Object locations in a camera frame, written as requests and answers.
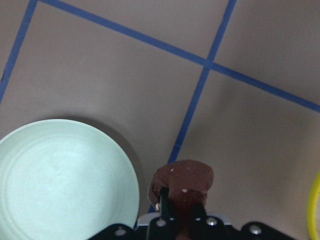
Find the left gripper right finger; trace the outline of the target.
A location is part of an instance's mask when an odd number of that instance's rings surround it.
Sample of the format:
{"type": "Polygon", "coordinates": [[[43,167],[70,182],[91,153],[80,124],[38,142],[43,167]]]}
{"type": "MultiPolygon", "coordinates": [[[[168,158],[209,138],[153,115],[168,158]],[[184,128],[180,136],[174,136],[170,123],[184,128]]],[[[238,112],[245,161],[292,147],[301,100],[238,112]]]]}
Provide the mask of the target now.
{"type": "Polygon", "coordinates": [[[189,235],[192,240],[229,240],[230,236],[223,221],[207,215],[203,204],[196,204],[191,209],[189,235]]]}

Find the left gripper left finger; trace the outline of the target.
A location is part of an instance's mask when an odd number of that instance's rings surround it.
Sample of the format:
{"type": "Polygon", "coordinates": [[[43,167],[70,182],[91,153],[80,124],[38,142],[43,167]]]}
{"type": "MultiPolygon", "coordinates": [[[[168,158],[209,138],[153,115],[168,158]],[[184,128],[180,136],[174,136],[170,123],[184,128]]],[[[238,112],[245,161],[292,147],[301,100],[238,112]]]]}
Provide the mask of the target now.
{"type": "Polygon", "coordinates": [[[153,218],[147,228],[148,240],[174,240],[175,239],[175,216],[173,204],[169,200],[169,189],[160,190],[159,216],[153,218]]]}

